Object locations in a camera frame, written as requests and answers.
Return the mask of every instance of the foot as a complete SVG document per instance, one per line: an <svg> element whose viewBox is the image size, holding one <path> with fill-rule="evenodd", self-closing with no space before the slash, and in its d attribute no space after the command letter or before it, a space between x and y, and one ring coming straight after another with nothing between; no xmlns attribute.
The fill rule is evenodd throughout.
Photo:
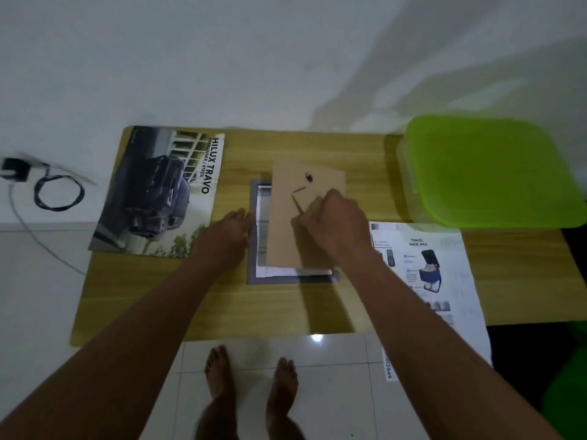
<svg viewBox="0 0 587 440"><path fill-rule="evenodd" d="M206 374L206 381L208 381L208 388L213 399L221 395L236 399L230 361L224 346L218 346L210 351L204 374Z"/></svg>
<svg viewBox="0 0 587 440"><path fill-rule="evenodd" d="M287 361L285 358L280 358L277 362L265 412L265 424L268 431L271 430L275 419L287 416L294 404L297 393L297 373L293 363L292 360Z"/></svg>

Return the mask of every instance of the table top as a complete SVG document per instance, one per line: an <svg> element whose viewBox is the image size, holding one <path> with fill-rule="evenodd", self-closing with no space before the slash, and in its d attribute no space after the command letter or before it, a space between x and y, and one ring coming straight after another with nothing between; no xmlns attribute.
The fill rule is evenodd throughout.
<svg viewBox="0 0 587 440"><path fill-rule="evenodd" d="M226 135L212 221L247 207L251 179L271 178L275 160L297 160L346 171L347 196L370 221L409 222L399 135L197 130ZM463 239L488 325L587 319L587 288L559 230L464 232ZM71 344L90 340L180 262L94 252ZM212 287L186 341L372 330L344 274L336 284L247 286L245 261Z"/></svg>

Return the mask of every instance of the hand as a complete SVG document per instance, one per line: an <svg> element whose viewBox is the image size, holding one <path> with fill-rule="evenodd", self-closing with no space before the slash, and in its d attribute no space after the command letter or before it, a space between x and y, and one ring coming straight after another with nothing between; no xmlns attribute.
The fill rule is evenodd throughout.
<svg viewBox="0 0 587 440"><path fill-rule="evenodd" d="M217 274L234 269L245 257L248 245L246 233L254 224L253 212L245 214L243 208L231 211L205 229L195 240L186 264L202 265Z"/></svg>
<svg viewBox="0 0 587 440"><path fill-rule="evenodd" d="M328 191L316 213L302 214L300 222L316 244L343 268L348 260L373 251L369 222L363 210L356 200L345 199L338 190Z"/></svg>

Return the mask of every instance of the person's right arm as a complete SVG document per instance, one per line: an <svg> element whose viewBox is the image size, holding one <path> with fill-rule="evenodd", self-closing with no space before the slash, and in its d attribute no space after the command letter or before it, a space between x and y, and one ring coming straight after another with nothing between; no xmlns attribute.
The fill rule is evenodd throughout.
<svg viewBox="0 0 587 440"><path fill-rule="evenodd" d="M431 439L561 437L373 249L369 223L336 190L301 221L357 290Z"/></svg>

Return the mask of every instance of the white paper sheet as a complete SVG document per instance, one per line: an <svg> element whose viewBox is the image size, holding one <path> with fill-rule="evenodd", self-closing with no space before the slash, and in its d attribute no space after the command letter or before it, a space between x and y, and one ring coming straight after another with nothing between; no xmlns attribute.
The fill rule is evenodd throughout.
<svg viewBox="0 0 587 440"><path fill-rule="evenodd" d="M267 266L267 232L271 208L271 185L260 185L257 189L257 278L271 276L313 276L332 274L332 270L287 269Z"/></svg>
<svg viewBox="0 0 587 440"><path fill-rule="evenodd" d="M373 247L389 268L491 364L489 335L460 232L434 232L434 225L417 225L418 230L407 223L369 225ZM437 264L428 263L425 255ZM385 350L382 354L386 380L397 381Z"/></svg>

